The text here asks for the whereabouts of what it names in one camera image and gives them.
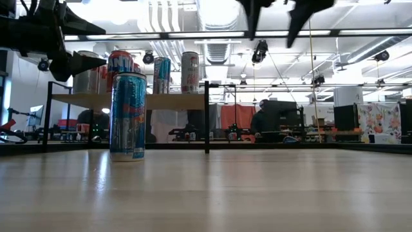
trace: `red bull can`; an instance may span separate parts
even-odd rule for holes
[[[154,59],[153,94],[169,93],[171,61],[169,58]]]
[[[113,161],[144,158],[146,76],[120,73],[113,81],[110,118],[110,156]]]
[[[133,71],[135,73],[142,73],[142,70],[140,69],[140,65],[138,65],[137,63],[133,64]]]
[[[80,55],[98,58],[98,54],[89,51],[79,51]],[[92,68],[73,77],[73,94],[98,92],[99,68]]]
[[[108,89],[108,66],[99,67],[98,94],[106,94]]]
[[[182,54],[182,93],[199,93],[199,55],[196,52]]]

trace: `aluminum can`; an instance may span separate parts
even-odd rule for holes
[[[98,58],[98,54],[89,51],[79,51],[80,55]],[[73,76],[73,94],[87,93],[93,94],[98,92],[98,68],[92,68],[85,72]]]
[[[169,93],[171,62],[169,58],[154,59],[153,94]]]
[[[142,73],[142,69],[140,69],[140,65],[137,64],[137,63],[134,63],[134,64],[133,64],[133,71],[134,71],[135,73]]]
[[[199,93],[199,54],[182,54],[182,93]]]
[[[108,66],[99,67],[98,94],[106,94],[108,89]]]
[[[133,57],[125,51],[113,51],[108,61],[108,85],[106,92],[111,93],[114,77],[122,72],[133,72]]]
[[[144,158],[146,76],[121,73],[113,81],[110,118],[110,156],[113,161]]]

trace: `wall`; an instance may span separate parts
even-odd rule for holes
[[[21,112],[29,112],[30,107],[44,105],[44,113],[41,127],[44,126],[46,113],[47,85],[49,81],[55,81],[50,72],[40,72],[37,66],[20,59],[15,52],[9,52],[8,64],[11,66],[8,73],[11,77],[10,107]],[[60,86],[53,86],[53,93],[68,93],[68,90]],[[62,109],[67,104],[52,101],[50,113],[50,125],[57,124],[62,118]],[[25,130],[27,116],[13,115],[16,125],[13,130]]]

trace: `wooden shelf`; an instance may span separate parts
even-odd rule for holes
[[[53,100],[100,111],[110,109],[111,94],[53,94]],[[149,94],[146,96],[147,110],[204,110],[203,94]]]

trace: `red fabric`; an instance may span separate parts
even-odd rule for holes
[[[236,105],[236,118],[238,123],[238,128],[250,128],[250,123],[252,122],[253,115],[256,113],[255,106],[241,106]],[[234,105],[221,107],[221,127],[222,129],[227,129],[229,126],[234,124]],[[255,138],[253,135],[242,136],[243,139],[250,138],[254,142]]]

